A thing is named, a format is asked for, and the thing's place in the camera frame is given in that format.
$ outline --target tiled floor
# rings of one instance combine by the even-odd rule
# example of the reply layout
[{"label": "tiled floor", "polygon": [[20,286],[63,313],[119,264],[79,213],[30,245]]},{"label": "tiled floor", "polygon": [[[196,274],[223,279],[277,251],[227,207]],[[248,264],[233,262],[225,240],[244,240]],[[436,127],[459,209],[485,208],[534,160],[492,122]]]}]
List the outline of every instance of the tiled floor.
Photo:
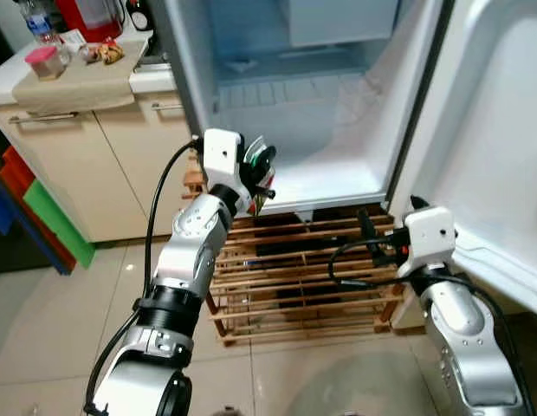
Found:
[{"label": "tiled floor", "polygon": [[[153,248],[153,262],[160,245]],[[0,275],[0,415],[80,415],[100,349],[130,313],[143,246],[100,250],[89,270]],[[445,415],[448,397],[426,336],[365,335],[224,348],[200,316],[191,415]]]}]

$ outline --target pink container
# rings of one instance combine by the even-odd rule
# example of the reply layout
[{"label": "pink container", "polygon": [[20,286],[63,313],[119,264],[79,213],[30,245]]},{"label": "pink container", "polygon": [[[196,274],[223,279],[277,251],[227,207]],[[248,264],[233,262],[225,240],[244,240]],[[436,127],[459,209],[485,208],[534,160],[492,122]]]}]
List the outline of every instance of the pink container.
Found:
[{"label": "pink container", "polygon": [[40,81],[54,80],[64,71],[64,65],[55,46],[34,49],[24,61],[34,69]]}]

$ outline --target cabinet door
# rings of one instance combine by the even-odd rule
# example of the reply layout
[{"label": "cabinet door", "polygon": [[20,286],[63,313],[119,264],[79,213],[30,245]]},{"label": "cabinet door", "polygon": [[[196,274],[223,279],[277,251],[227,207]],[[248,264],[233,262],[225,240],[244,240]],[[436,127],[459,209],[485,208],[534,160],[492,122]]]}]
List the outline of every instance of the cabinet door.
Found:
[{"label": "cabinet door", "polygon": [[93,113],[19,124],[13,117],[29,115],[0,107],[1,129],[85,239],[144,235],[145,213]]},{"label": "cabinet door", "polygon": [[[132,105],[96,112],[101,128],[149,215],[160,174],[171,156],[190,140],[175,93],[141,94]],[[172,218],[187,205],[182,200],[187,154],[172,167],[155,217],[155,234],[171,234]]]}]

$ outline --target refrigerator door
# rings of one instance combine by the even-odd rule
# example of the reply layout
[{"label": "refrigerator door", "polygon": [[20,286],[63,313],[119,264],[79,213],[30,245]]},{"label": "refrigerator door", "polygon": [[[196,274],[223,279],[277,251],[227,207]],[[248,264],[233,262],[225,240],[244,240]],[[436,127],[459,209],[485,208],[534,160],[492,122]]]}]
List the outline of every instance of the refrigerator door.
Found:
[{"label": "refrigerator door", "polygon": [[463,269],[537,313],[537,0],[456,2],[392,195],[451,209]]},{"label": "refrigerator door", "polygon": [[192,134],[216,126],[212,97],[216,92],[209,10],[203,0],[150,2],[156,34],[168,55]]}]

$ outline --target wooden slat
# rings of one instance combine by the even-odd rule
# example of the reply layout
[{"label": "wooden slat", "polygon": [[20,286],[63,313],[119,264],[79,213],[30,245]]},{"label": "wooden slat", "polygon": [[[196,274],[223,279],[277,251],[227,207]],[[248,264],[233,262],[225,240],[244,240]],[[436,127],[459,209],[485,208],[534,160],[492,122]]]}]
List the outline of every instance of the wooden slat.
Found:
[{"label": "wooden slat", "polygon": [[195,197],[198,197],[201,194],[202,194],[202,192],[183,193],[182,194],[182,199],[194,199]]},{"label": "wooden slat", "polygon": [[288,283],[288,284],[275,284],[270,286],[261,286],[261,287],[254,287],[254,288],[247,288],[243,290],[225,290],[220,289],[220,292],[215,292],[214,296],[237,296],[237,295],[247,295],[247,294],[255,294],[255,293],[262,293],[262,292],[274,292],[277,290],[287,290],[287,289],[300,289],[301,287],[308,289],[308,288],[323,288],[326,286],[335,286],[336,283],[326,280],[323,282],[311,282],[311,283]]},{"label": "wooden slat", "polygon": [[[374,228],[376,229],[376,231],[393,230],[393,224],[375,225]],[[358,236],[358,235],[360,235],[359,227],[355,227],[355,228],[345,228],[342,230],[301,232],[297,234],[286,234],[282,236],[229,239],[229,240],[226,240],[226,246],[230,247],[233,245],[290,243],[293,241],[304,241],[304,240],[310,240],[310,239],[315,239],[315,238],[346,237],[346,236]]]},{"label": "wooden slat", "polygon": [[[364,269],[364,270],[353,270],[353,271],[338,271],[334,273],[336,277],[351,277],[351,278],[359,278],[362,276],[370,276],[374,273],[378,273],[378,277],[367,277],[367,282],[374,282],[377,280],[382,280],[384,277],[381,276],[383,271],[390,271],[395,274],[396,270],[393,268],[375,268],[375,269]],[[314,273],[312,275],[302,275],[301,279],[303,281],[306,280],[321,280],[321,279],[328,279],[327,273]],[[246,286],[260,286],[260,285],[268,285],[268,284],[278,284],[278,283],[284,283],[284,282],[296,282],[297,276],[291,276],[291,277],[276,277],[276,278],[267,278],[267,279],[248,279],[248,280],[242,280],[242,281],[235,281],[235,282],[224,282],[224,283],[213,283],[211,287],[213,289],[221,289],[221,288],[239,288],[239,287],[246,287]]]},{"label": "wooden slat", "polygon": [[[318,324],[322,326],[352,326],[352,325],[363,325],[374,323],[374,316],[369,313],[356,313],[355,315],[349,315],[347,318],[336,317],[336,318],[313,318],[310,320],[303,320],[307,325]],[[258,331],[259,329],[291,329],[297,328],[297,325],[300,324],[299,321],[278,321],[278,322],[263,322],[262,324],[250,324],[250,325],[239,325],[229,331],[232,334],[248,331]]]},{"label": "wooden slat", "polygon": [[[207,307],[209,308],[209,311],[212,315],[218,312],[218,307],[216,306],[213,296],[210,293],[208,293],[205,297],[205,302],[207,303]],[[226,328],[224,327],[222,322],[215,321],[215,328],[217,329],[219,336],[226,335]]]},{"label": "wooden slat", "polygon": [[184,186],[202,185],[204,183],[201,171],[188,171],[184,175]]},{"label": "wooden slat", "polygon": [[290,335],[298,335],[298,338],[306,338],[311,336],[325,336],[325,335],[355,335],[363,329],[374,328],[373,323],[367,323],[362,325],[355,325],[351,327],[329,327],[329,328],[305,328],[305,329],[292,329],[288,331],[275,331],[275,332],[261,332],[257,334],[247,335],[232,335],[227,334],[221,337],[223,341],[238,341],[245,339],[260,339],[260,338],[278,338],[286,337]]},{"label": "wooden slat", "polygon": [[[345,261],[345,262],[336,262],[334,264],[334,269],[338,270],[343,267],[363,267],[365,266],[372,266],[372,260],[352,260],[352,261]],[[263,269],[263,270],[245,270],[245,271],[230,271],[228,273],[224,273],[224,269],[219,269],[217,272],[215,272],[214,277],[215,278],[226,278],[226,277],[251,277],[251,276],[274,276],[274,275],[282,275],[282,274],[289,274],[294,273],[297,275],[298,272],[302,271],[310,271],[310,270],[327,270],[328,264],[311,264],[308,266],[301,266],[301,267],[278,267],[274,269]]]},{"label": "wooden slat", "polygon": [[[239,272],[239,271],[252,271],[252,270],[270,270],[281,267],[289,267],[290,269],[299,268],[302,265],[316,265],[316,264],[327,264],[327,256],[317,256],[317,257],[295,257],[282,260],[272,260],[269,262],[253,262],[253,263],[226,263],[217,267],[217,272],[221,272],[224,275],[229,274],[230,272]],[[370,255],[364,252],[358,253],[344,253],[337,260],[341,262],[353,261],[353,260],[368,260]]]},{"label": "wooden slat", "polygon": [[301,302],[301,301],[317,301],[320,299],[332,299],[334,297],[363,297],[363,296],[372,296],[378,295],[381,290],[357,290],[357,291],[347,291],[347,292],[336,292],[336,293],[325,293],[322,295],[304,295],[304,296],[293,296],[293,297],[284,297],[282,299],[266,299],[261,301],[250,301],[247,303],[229,303],[224,308],[234,308],[237,306],[249,306],[255,307],[260,305],[270,305],[273,303],[291,303],[291,302]]},{"label": "wooden slat", "polygon": [[[302,251],[293,251],[290,253],[281,253],[281,254],[269,254],[266,256],[235,256],[235,257],[225,257],[221,258],[220,256],[217,258],[217,264],[226,264],[226,263],[234,263],[234,262],[267,262],[270,260],[282,260],[287,258],[301,258],[302,256],[322,256],[326,254],[332,254],[336,251],[337,247],[332,247],[329,249],[321,249],[321,250],[302,250]],[[230,248],[223,249],[223,251],[232,250]],[[359,251],[367,251],[367,248],[365,246],[360,247],[354,247],[351,250],[348,250],[348,253],[355,253]]]},{"label": "wooden slat", "polygon": [[[263,315],[263,316],[252,316],[252,317],[241,317],[239,318],[239,321],[232,320],[231,318],[227,320],[229,331],[232,328],[235,328],[236,326],[242,326],[246,323],[255,324],[257,326],[265,326],[267,323],[271,322],[296,322],[296,321],[303,321],[303,324],[308,327],[317,326],[319,325],[318,322],[321,319],[328,319],[328,318],[340,318],[343,319],[344,322],[350,322],[351,321],[358,321],[361,317],[368,318],[369,316],[371,319],[374,319],[375,313],[380,313],[383,309],[385,304],[382,302],[379,305],[372,305],[372,306],[355,306],[355,307],[349,307],[348,309],[343,309],[340,307],[340,304],[335,303],[334,308],[332,308],[330,303],[321,303],[328,305],[328,309],[323,310],[303,310],[303,307],[301,305],[297,305],[295,307],[294,312],[287,312],[287,313],[274,313],[272,315]],[[246,310],[251,311],[257,311],[260,309],[234,309],[230,310],[229,313],[237,313],[237,312],[245,312]]]},{"label": "wooden slat", "polygon": [[233,227],[252,227],[254,226],[255,221],[251,217],[246,218],[236,218],[232,223]]},{"label": "wooden slat", "polygon": [[402,296],[390,296],[386,299],[365,299],[362,301],[348,301],[341,302],[336,304],[321,304],[321,305],[307,305],[301,308],[280,308],[280,309],[268,309],[268,310],[249,310],[247,312],[234,312],[234,313],[224,313],[222,310],[219,310],[215,315],[212,315],[209,319],[230,319],[230,318],[242,318],[247,316],[259,316],[259,315],[272,315],[272,314],[286,314],[288,312],[307,312],[309,310],[323,310],[323,309],[347,309],[354,308],[357,306],[372,306],[378,305],[382,302],[391,302],[391,301],[401,301]]},{"label": "wooden slat", "polygon": [[[401,295],[404,292],[404,285],[403,284],[394,284],[393,287],[390,290],[390,293],[394,296]],[[380,314],[380,321],[389,321],[391,318],[391,314],[393,314],[393,311],[398,306],[397,301],[390,301],[388,302],[384,310],[382,311],[382,314]]]},{"label": "wooden slat", "polygon": [[[374,215],[370,217],[372,221],[381,221],[385,220],[388,217],[387,215]],[[359,220],[357,218],[342,218],[342,219],[329,219],[327,221],[313,221],[311,223],[294,223],[294,224],[278,224],[278,225],[268,225],[264,227],[248,227],[248,228],[235,228],[230,230],[229,235],[235,236],[237,234],[243,234],[247,232],[254,233],[263,233],[263,232],[277,232],[277,231],[289,231],[289,230],[301,230],[305,228],[317,228],[322,226],[337,226],[344,224],[358,224]]]}]

